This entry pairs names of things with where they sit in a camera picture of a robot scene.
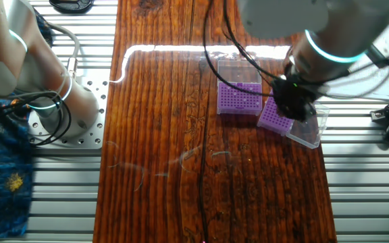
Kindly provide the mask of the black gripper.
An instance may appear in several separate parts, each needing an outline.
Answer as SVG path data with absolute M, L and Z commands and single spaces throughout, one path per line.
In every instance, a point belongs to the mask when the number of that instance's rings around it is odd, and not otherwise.
M 298 76 L 275 79 L 271 86 L 277 106 L 276 113 L 280 117 L 306 122 L 316 115 L 316 108 L 312 104 L 316 100 L 316 94 Z

